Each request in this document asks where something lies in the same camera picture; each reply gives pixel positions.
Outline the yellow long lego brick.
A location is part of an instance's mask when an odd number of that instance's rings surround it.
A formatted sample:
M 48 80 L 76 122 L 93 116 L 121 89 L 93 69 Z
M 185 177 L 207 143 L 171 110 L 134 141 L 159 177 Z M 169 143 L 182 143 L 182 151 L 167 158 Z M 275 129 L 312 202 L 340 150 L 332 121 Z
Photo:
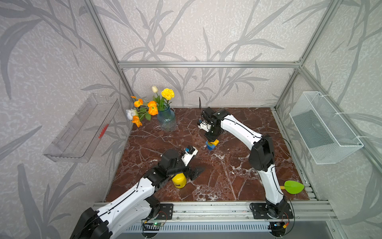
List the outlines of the yellow long lego brick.
M 217 146 L 219 143 L 219 140 L 216 139 L 215 141 L 210 142 L 211 145 Z

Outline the dark blue small lego brick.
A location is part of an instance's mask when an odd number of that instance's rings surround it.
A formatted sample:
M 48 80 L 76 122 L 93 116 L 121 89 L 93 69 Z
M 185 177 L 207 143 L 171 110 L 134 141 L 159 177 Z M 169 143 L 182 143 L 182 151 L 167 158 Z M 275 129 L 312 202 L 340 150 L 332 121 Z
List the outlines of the dark blue small lego brick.
M 206 141 L 206 146 L 207 146 L 208 150 L 213 150 L 216 147 L 213 143 L 211 143 L 209 141 Z

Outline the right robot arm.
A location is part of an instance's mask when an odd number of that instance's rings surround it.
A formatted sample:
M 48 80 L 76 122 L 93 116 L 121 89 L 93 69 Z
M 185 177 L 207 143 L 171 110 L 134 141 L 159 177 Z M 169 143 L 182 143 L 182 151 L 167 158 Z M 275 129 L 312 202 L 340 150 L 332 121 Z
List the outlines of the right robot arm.
M 248 161 L 258 171 L 265 189 L 267 214 L 275 219 L 283 215 L 287 200 L 276 175 L 272 138 L 251 130 L 225 109 L 214 111 L 207 107 L 202 110 L 201 117 L 198 127 L 205 130 L 209 142 L 216 141 L 223 131 L 227 131 L 248 147 Z

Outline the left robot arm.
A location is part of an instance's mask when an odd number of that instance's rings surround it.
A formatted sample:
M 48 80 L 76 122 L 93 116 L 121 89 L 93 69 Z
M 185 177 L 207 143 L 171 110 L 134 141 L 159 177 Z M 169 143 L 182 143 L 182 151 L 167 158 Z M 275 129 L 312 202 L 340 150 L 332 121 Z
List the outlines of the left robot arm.
M 141 220 L 153 219 L 159 214 L 160 202 L 154 194 L 183 173 L 194 180 L 202 168 L 192 169 L 189 163 L 198 154 L 194 146 L 179 151 L 168 149 L 161 155 L 158 164 L 139 181 L 114 201 L 94 210 L 86 209 L 80 216 L 72 234 L 73 239 L 115 239 L 131 225 Z

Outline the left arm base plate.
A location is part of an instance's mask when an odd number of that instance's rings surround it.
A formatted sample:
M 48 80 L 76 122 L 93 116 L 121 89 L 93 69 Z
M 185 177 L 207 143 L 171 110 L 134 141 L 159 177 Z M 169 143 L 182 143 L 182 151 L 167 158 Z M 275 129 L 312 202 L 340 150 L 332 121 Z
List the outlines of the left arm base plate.
M 160 203 L 152 209 L 149 214 L 150 220 L 172 220 L 174 212 L 174 204 Z

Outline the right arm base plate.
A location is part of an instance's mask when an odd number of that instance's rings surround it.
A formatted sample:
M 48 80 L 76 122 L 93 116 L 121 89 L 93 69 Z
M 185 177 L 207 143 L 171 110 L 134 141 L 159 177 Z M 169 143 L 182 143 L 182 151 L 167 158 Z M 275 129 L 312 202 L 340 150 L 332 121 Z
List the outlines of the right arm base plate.
M 268 213 L 266 203 L 250 203 L 250 211 L 253 214 L 254 219 L 264 219 L 264 220 L 278 220 L 278 219 L 294 219 L 294 212 L 290 204 L 287 203 L 286 207 L 282 210 L 279 216 L 271 217 Z

